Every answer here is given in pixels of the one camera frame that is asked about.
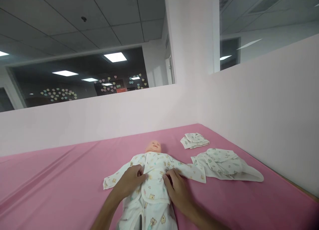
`doll head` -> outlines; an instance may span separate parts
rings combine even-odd
[[[160,143],[157,140],[152,140],[146,147],[145,152],[161,153],[162,148],[160,147]]]

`baby clothes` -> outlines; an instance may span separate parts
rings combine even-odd
[[[183,137],[180,142],[183,144],[185,149],[195,149],[197,147],[208,145],[210,142],[205,139],[201,134],[199,133],[188,133],[185,134],[185,137]]]
[[[231,150],[208,149],[204,153],[191,157],[202,174],[220,180],[247,180],[262,182],[263,175]]]
[[[127,220],[120,220],[120,229],[133,230],[135,228],[139,222],[139,217],[142,215],[141,206],[150,207],[150,210],[143,210],[144,219],[142,218],[142,223],[144,223],[144,225],[142,224],[142,229],[177,229],[174,227],[175,225],[172,223],[172,218],[169,216],[169,214],[171,214],[169,209],[170,198],[162,176],[167,170],[175,168],[180,175],[186,178],[206,183],[205,172],[203,173],[204,167],[200,166],[198,168],[194,164],[186,165],[167,154],[148,152],[134,156],[131,161],[122,166],[119,171],[106,177],[103,182],[103,189],[114,187],[124,172],[130,166],[137,164],[144,167],[144,174],[148,174],[148,179],[123,201],[124,217],[122,216],[122,218]]]

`ceiling vent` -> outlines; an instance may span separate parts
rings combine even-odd
[[[229,0],[219,0],[219,11],[221,11],[223,7],[225,7],[228,1]]]
[[[272,7],[279,0],[262,0],[257,6],[255,6],[249,13],[260,13],[265,12],[267,9]]]

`folded baby clothes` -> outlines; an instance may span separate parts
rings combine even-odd
[[[180,142],[185,149],[195,149],[197,147],[208,145],[210,142],[199,133],[187,133]]]
[[[208,149],[204,153],[191,157],[193,164],[204,167],[202,174],[220,180],[246,180],[262,182],[263,175],[246,164],[231,150]]]

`baby doll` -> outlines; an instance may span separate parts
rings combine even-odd
[[[144,154],[134,156],[119,171],[106,177],[103,188],[114,187],[130,166],[138,164],[142,165],[144,174],[148,174],[148,179],[123,200],[123,215],[117,229],[139,229],[141,217],[142,230],[177,230],[175,214],[162,175],[167,170],[175,168],[186,178],[206,183],[203,170],[199,170],[194,164],[184,164],[162,153],[160,143],[153,140],[146,147]]]

